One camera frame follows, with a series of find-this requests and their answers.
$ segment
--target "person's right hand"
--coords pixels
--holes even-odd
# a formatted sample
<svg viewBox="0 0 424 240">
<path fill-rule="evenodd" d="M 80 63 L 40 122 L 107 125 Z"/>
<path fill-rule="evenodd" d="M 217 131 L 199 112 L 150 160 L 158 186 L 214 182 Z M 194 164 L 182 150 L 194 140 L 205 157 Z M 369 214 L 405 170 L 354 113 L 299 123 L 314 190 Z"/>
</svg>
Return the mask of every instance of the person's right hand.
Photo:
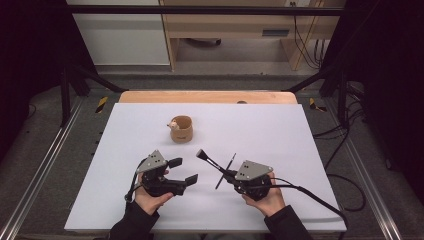
<svg viewBox="0 0 424 240">
<path fill-rule="evenodd" d="M 275 185 L 274 172 L 268 173 L 268 176 L 271 178 L 272 185 Z M 247 205 L 257 208 L 263 215 L 268 217 L 286 207 L 280 188 L 270 188 L 268 195 L 259 201 L 255 201 L 245 194 L 242 197 Z"/>
<path fill-rule="evenodd" d="M 138 175 L 138 182 L 141 182 L 143 173 Z M 159 197 L 150 196 L 143 186 L 135 190 L 134 201 L 141 207 L 147 214 L 152 215 L 160 206 L 163 206 L 174 195 L 172 193 L 165 193 Z"/>
</svg>

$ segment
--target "white wall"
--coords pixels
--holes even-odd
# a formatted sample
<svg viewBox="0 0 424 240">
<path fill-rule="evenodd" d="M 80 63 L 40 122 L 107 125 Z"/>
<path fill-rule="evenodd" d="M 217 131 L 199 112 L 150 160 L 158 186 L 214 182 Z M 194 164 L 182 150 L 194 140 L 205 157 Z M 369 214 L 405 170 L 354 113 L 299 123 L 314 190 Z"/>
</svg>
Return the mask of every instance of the white wall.
<svg viewBox="0 0 424 240">
<path fill-rule="evenodd" d="M 158 5 L 157 0 L 67 0 L 74 5 Z M 169 65 L 159 14 L 74 14 L 95 65 Z"/>
</svg>

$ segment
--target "black pen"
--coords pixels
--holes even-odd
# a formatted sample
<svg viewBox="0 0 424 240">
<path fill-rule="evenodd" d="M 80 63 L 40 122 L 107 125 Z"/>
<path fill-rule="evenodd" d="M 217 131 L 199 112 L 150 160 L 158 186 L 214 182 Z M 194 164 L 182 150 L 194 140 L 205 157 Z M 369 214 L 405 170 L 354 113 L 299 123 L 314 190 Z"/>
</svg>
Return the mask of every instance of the black pen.
<svg viewBox="0 0 424 240">
<path fill-rule="evenodd" d="M 234 157 L 235 157 L 235 156 L 236 156 L 236 154 L 234 153 L 233 158 L 231 158 L 231 160 L 230 160 L 230 162 L 228 163 L 228 166 L 227 166 L 227 168 L 226 168 L 225 170 L 228 170 L 228 168 L 230 168 L 231 164 L 233 163 L 233 160 L 234 160 Z M 218 182 L 218 184 L 216 185 L 215 190 L 216 190 L 216 189 L 218 189 L 219 184 L 221 184 L 221 181 L 222 181 L 222 179 L 223 179 L 223 178 L 224 178 L 224 175 L 222 175 L 222 176 L 221 176 L 221 179 L 219 179 L 219 182 Z"/>
</svg>

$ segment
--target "black jacket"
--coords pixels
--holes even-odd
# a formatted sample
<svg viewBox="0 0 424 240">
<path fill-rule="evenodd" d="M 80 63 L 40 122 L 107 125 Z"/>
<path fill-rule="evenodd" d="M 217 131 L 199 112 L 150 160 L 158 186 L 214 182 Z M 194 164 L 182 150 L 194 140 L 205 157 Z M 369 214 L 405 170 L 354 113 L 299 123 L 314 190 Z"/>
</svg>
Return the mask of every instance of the black jacket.
<svg viewBox="0 0 424 240">
<path fill-rule="evenodd" d="M 127 208 L 124 217 L 109 232 L 108 240 L 147 240 L 149 232 L 159 219 L 156 211 L 152 216 L 135 202 Z M 310 240 L 309 232 L 289 205 L 270 217 L 265 217 L 271 234 L 276 240 Z"/>
</svg>

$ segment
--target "white panel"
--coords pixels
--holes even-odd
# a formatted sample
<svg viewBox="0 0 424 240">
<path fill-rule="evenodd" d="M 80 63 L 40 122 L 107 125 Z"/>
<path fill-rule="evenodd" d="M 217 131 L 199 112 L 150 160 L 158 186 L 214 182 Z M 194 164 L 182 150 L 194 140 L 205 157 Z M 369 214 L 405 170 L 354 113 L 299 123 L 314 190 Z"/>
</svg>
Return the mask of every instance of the white panel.
<svg viewBox="0 0 424 240">
<path fill-rule="evenodd" d="M 154 0 L 67 0 L 73 5 L 158 5 Z M 169 65 L 159 14 L 74 14 L 95 65 Z"/>
<path fill-rule="evenodd" d="M 166 124 L 177 115 L 193 120 L 193 140 L 174 143 Z M 301 105 L 116 104 L 65 229 L 110 229 L 124 214 L 124 195 L 139 162 L 158 149 L 165 159 L 183 158 L 168 179 L 199 174 L 184 196 L 160 208 L 155 231 L 267 231 L 262 214 L 247 206 L 221 173 L 196 158 L 202 148 L 215 162 L 238 170 L 250 160 L 274 168 L 277 177 L 303 186 L 337 208 Z M 294 189 L 283 189 L 309 230 L 344 231 L 335 213 Z"/>
</svg>

